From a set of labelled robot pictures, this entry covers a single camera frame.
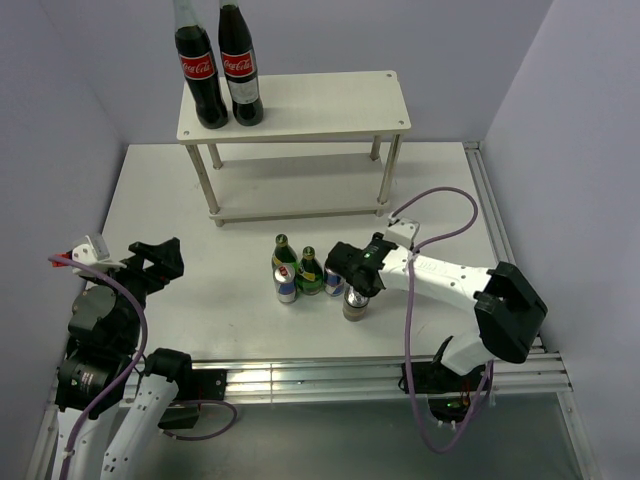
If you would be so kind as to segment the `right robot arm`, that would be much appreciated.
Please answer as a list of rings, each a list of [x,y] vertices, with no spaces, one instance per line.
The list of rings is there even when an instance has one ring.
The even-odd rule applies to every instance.
[[[367,298],[382,290],[407,291],[413,268],[416,294],[475,318],[471,330],[447,337],[431,362],[412,365],[415,391],[444,394],[477,386],[484,365],[494,359],[524,363],[548,308],[520,269],[503,261],[479,268],[415,254],[414,239],[413,233],[376,232],[363,249],[338,242],[327,263]]]

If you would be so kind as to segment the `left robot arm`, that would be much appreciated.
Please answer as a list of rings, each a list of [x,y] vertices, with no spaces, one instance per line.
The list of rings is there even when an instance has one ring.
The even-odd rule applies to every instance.
[[[195,392],[189,354],[144,353],[146,300],[183,276],[180,241],[135,242],[129,250],[114,261],[101,236],[87,235],[49,259],[91,284],[72,304],[57,373],[57,479],[131,478],[165,410]]]

